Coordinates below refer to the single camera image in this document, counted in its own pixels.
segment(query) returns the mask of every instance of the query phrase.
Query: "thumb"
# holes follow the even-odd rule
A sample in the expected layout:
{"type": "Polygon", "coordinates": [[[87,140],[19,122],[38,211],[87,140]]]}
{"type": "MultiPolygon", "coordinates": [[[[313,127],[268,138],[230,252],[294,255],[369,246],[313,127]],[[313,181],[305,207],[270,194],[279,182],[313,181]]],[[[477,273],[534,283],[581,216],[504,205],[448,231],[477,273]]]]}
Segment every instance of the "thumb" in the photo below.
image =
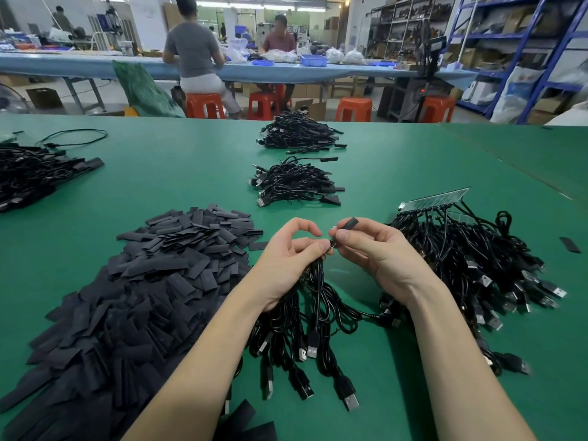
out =
{"type": "Polygon", "coordinates": [[[304,251],[300,252],[299,254],[295,255],[294,258],[296,262],[304,269],[308,265],[310,265],[313,261],[322,257],[330,247],[330,241],[328,240],[317,240],[310,246],[308,246],[304,251]]]}
{"type": "Polygon", "coordinates": [[[377,241],[368,238],[362,232],[351,232],[346,229],[339,229],[334,236],[337,238],[337,242],[351,247],[352,249],[364,252],[370,258],[381,258],[383,256],[382,245],[377,241]]]}

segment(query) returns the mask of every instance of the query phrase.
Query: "gray t-shirt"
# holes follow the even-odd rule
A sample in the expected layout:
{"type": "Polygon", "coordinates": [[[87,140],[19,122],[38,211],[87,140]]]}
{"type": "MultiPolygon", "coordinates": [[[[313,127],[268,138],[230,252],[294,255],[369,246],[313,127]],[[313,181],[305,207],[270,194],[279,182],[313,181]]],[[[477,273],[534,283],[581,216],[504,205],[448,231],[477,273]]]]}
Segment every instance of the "gray t-shirt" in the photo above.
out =
{"type": "Polygon", "coordinates": [[[193,21],[184,21],[168,33],[165,50],[180,56],[180,77],[198,77],[214,73],[211,57],[218,51],[212,31],[193,21]]]}

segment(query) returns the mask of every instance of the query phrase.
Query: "white pants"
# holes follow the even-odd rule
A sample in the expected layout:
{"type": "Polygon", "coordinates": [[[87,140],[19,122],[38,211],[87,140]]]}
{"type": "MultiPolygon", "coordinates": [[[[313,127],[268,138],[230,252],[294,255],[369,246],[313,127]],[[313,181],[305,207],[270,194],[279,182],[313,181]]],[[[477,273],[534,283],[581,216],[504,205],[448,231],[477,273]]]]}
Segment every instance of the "white pants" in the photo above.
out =
{"type": "Polygon", "coordinates": [[[216,74],[204,74],[198,77],[182,77],[180,87],[186,94],[220,94],[220,99],[230,114],[239,113],[241,108],[224,82],[216,74]]]}

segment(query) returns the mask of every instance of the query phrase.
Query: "fingernail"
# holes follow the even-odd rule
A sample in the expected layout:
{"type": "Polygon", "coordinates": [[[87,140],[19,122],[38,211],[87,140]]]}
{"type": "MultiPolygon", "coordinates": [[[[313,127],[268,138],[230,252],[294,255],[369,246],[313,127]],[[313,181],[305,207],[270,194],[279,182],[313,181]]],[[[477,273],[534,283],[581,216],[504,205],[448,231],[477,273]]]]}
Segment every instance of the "fingernail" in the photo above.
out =
{"type": "Polygon", "coordinates": [[[335,234],[335,237],[337,237],[338,241],[347,241],[347,238],[349,238],[349,230],[339,229],[335,234]]]}

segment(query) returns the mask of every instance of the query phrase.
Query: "right hand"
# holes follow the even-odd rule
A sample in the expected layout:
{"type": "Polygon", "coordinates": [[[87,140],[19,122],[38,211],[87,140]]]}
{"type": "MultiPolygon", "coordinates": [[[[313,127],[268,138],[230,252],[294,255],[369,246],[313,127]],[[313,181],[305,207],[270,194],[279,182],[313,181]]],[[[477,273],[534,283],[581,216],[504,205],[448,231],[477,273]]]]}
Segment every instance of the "right hand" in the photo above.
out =
{"type": "Polygon", "coordinates": [[[329,236],[337,238],[339,253],[369,271],[384,291],[408,305],[419,291],[442,285],[400,230],[368,218],[357,220],[353,230],[341,229],[349,218],[341,220],[329,236]]]}

